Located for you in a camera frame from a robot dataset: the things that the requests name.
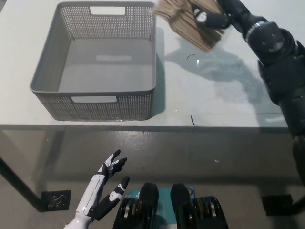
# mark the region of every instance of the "robotic hand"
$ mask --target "robotic hand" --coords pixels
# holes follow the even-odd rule
[[[260,75],[273,103],[280,106],[294,138],[293,154],[305,186],[305,48],[275,22],[254,16],[239,0],[217,0],[224,13],[193,5],[199,28],[233,25],[258,57]]]
[[[87,229],[94,220],[101,220],[120,201],[127,188],[129,177],[124,177],[120,184],[100,203],[103,187],[115,173],[122,170],[127,158],[114,161],[120,150],[112,154],[92,177],[76,209],[75,218],[64,229]]]

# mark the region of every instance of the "white robot forearm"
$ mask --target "white robot forearm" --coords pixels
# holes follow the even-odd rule
[[[94,220],[100,220],[120,201],[127,188],[129,177],[124,177],[121,183],[100,203],[103,187],[114,173],[120,172],[127,158],[114,161],[120,150],[112,154],[91,178],[81,201],[76,209],[75,218],[64,229],[87,229]]]

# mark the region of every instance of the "white table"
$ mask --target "white table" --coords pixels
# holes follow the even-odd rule
[[[8,0],[0,14],[0,128],[171,130],[196,127],[286,127],[258,74],[256,57],[233,28],[206,54],[157,20],[157,52],[165,69],[156,88],[155,115],[141,122],[54,120],[29,85],[61,0]],[[305,42],[305,1],[244,0]]]

